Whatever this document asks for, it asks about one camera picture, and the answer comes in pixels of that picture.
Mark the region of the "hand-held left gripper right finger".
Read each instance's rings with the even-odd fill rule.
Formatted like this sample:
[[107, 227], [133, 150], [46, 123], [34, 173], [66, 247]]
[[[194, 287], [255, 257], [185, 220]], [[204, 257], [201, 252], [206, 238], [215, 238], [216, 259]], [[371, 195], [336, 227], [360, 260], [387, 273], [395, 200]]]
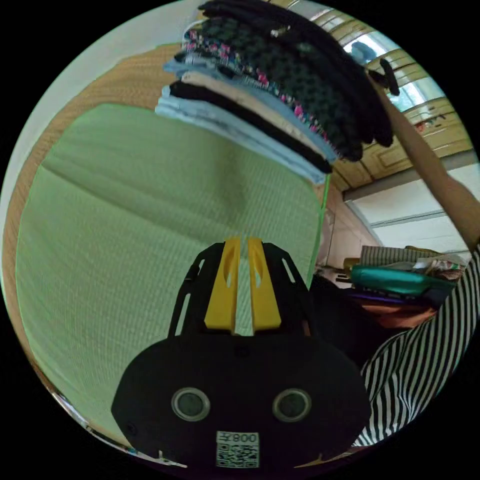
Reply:
[[261, 239], [249, 237], [247, 249], [252, 330], [276, 330], [282, 320]]

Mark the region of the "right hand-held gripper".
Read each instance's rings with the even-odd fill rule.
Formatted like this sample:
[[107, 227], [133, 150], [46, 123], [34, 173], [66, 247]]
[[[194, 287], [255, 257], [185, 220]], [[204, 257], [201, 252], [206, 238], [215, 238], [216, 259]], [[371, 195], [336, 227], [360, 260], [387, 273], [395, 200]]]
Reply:
[[388, 90], [392, 96], [398, 97], [400, 95], [400, 88], [393, 68], [385, 58], [379, 60], [379, 65], [382, 68], [383, 73], [373, 69], [367, 69], [369, 79], [372, 80], [376, 86]]

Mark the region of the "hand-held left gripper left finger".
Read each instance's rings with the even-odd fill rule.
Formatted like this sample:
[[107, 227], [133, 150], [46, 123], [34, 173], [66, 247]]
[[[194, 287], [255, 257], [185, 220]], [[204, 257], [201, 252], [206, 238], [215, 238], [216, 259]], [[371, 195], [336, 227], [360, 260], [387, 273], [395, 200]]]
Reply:
[[204, 318], [208, 330], [235, 330], [240, 254], [241, 237], [227, 238], [223, 244]]

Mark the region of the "person's right hand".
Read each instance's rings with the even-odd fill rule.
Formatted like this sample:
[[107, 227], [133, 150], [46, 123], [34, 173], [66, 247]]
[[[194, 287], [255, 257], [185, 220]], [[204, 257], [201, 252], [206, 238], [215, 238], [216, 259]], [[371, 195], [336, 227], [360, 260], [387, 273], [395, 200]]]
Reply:
[[391, 105], [392, 102], [387, 95], [387, 90], [384, 88], [381, 82], [378, 82], [370, 73], [367, 74], [367, 79], [371, 83], [372, 87], [376, 91], [377, 95], [379, 96], [380, 100], [385, 105]]

